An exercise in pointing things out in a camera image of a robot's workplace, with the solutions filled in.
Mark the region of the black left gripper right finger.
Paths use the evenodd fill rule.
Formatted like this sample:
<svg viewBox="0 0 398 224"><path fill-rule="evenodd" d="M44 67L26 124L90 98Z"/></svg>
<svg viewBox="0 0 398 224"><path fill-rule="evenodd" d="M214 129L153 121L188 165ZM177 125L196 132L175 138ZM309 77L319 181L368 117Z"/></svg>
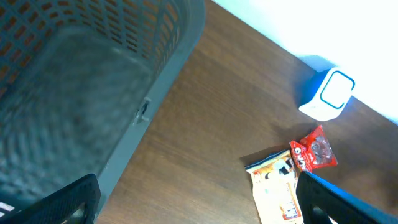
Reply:
<svg viewBox="0 0 398 224"><path fill-rule="evenodd" d="M296 195L309 223L397 223L397 217L384 213L310 172L301 172Z"/></svg>

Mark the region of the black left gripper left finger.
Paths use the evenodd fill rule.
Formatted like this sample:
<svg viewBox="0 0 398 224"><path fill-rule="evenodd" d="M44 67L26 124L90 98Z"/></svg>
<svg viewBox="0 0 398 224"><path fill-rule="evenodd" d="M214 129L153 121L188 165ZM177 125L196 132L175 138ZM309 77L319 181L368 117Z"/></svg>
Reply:
<svg viewBox="0 0 398 224"><path fill-rule="evenodd" d="M1 223L93 224L100 197L97 177L87 174L21 210L1 202Z"/></svg>

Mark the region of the yellow snack bag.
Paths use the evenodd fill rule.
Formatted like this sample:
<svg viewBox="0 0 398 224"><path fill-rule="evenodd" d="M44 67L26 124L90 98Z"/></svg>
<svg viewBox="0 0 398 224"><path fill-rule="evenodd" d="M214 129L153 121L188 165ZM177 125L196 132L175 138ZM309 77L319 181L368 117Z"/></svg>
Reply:
<svg viewBox="0 0 398 224"><path fill-rule="evenodd" d="M290 151L267 156L245 167L262 224L303 223L296 196L298 177Z"/></svg>

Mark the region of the red snack packet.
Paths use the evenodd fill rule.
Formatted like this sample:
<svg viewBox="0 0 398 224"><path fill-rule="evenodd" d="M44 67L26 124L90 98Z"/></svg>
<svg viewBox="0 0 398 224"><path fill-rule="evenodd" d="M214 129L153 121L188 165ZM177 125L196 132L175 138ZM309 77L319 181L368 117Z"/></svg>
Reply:
<svg viewBox="0 0 398 224"><path fill-rule="evenodd" d="M323 126L317 126L299 142L289 142L291 155L301 171L337 166L338 161L324 133Z"/></svg>

